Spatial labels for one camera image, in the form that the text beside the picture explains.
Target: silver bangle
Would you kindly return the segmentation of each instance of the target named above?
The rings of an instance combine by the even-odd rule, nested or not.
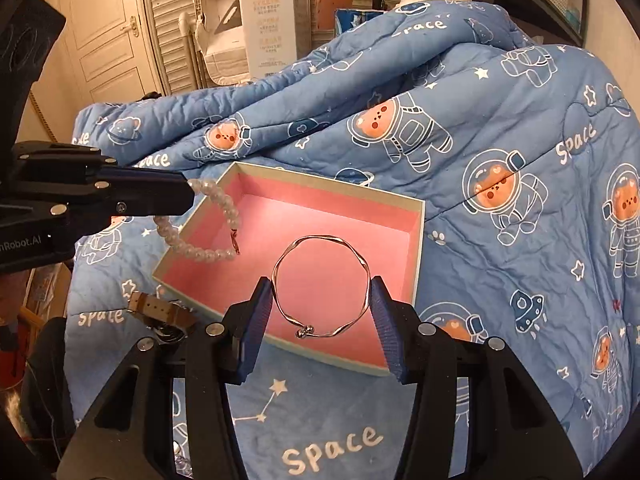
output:
[[[356,258],[358,259],[358,261],[360,263],[360,265],[362,266],[362,268],[367,273],[367,290],[365,292],[364,302],[362,303],[362,309],[360,310],[360,313],[358,314],[358,317],[356,317],[355,319],[351,320],[348,323],[345,323],[344,325],[339,326],[338,328],[336,328],[332,332],[326,332],[324,334],[316,334],[316,333],[314,333],[315,329],[314,329],[313,325],[304,324],[304,323],[300,322],[299,320],[297,320],[295,317],[292,317],[289,314],[287,314],[286,312],[284,312],[284,310],[280,306],[280,301],[278,300],[278,269],[280,268],[280,264],[282,263],[284,257],[287,256],[287,254],[289,254],[293,249],[298,247],[305,240],[311,240],[313,238],[317,238],[319,240],[327,240],[329,242],[334,242],[336,244],[340,244],[340,245],[343,245],[345,247],[348,247],[351,250],[351,252],[353,254],[355,254]],[[370,284],[371,284],[371,273],[369,271],[369,264],[362,257],[362,255],[358,251],[356,251],[356,249],[354,249],[348,242],[346,242],[342,238],[338,238],[337,236],[332,236],[332,235],[309,235],[309,236],[303,236],[302,238],[298,238],[297,240],[293,241],[289,245],[289,247],[287,247],[285,249],[285,251],[282,253],[282,256],[280,258],[278,258],[278,261],[273,266],[273,272],[271,273],[271,281],[273,282],[273,301],[275,302],[276,306],[278,307],[278,310],[280,311],[280,313],[282,314],[284,319],[289,321],[292,325],[300,327],[300,329],[297,330],[297,332],[296,332],[296,337],[299,338],[299,339],[305,338],[307,336],[309,336],[309,337],[334,337],[334,336],[336,336],[338,334],[341,334],[342,332],[347,330],[349,327],[351,327],[351,325],[356,323],[362,316],[364,316],[364,313],[369,309],[369,296],[370,296]]]

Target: screw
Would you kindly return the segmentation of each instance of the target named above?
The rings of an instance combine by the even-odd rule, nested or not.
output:
[[[225,331],[225,326],[222,323],[211,323],[205,330],[210,336],[217,336]]]
[[[504,341],[499,337],[492,337],[489,339],[489,348],[499,352],[500,350],[504,350]]]
[[[147,350],[151,350],[154,347],[154,340],[150,337],[143,337],[140,341],[138,341],[138,350],[141,352],[146,352]]]
[[[436,327],[431,323],[420,323],[420,325],[418,325],[418,332],[422,335],[434,335],[436,333]]]
[[[63,215],[64,213],[66,213],[66,205],[56,204],[51,208],[50,211],[53,216]]]

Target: blue quilt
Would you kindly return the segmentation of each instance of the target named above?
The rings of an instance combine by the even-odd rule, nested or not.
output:
[[[465,340],[504,338],[585,472],[638,402],[638,120],[595,56],[535,45],[500,7],[399,7],[248,86],[92,105],[74,142],[188,177],[215,178],[242,158],[424,199],[421,319]],[[114,218],[79,243],[65,358],[77,419],[148,335],[123,311],[132,291],[173,299],[150,277],[165,250],[154,229]],[[175,434],[186,446],[181,388]],[[229,388],[260,480],[391,478],[413,395],[391,376],[269,344],[247,383]],[[467,409],[460,379],[452,473]]]

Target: louvered shutter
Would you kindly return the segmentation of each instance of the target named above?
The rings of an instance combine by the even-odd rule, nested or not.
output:
[[[187,62],[180,30],[178,30],[178,17],[186,11],[193,18],[193,3],[191,0],[151,0],[151,11],[155,25],[162,65],[166,72],[167,80],[172,93],[191,90],[191,81],[187,71]]]

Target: gift box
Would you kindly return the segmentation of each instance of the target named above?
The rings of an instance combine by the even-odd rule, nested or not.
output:
[[[187,306],[220,319],[228,307],[246,301],[261,276],[271,277],[277,259],[292,241],[329,234],[350,243],[380,275],[395,300],[414,304],[420,267],[424,201],[368,187],[279,168],[234,162],[218,184],[238,208],[241,254],[232,261],[196,262],[168,250],[154,278]],[[220,208],[202,200],[180,236],[197,247],[231,248]],[[366,272],[346,247],[306,240],[278,271],[278,298],[284,311],[316,333],[354,319],[362,307]],[[331,338],[296,338],[275,304],[265,340],[328,364],[375,375],[388,373],[371,314]]]

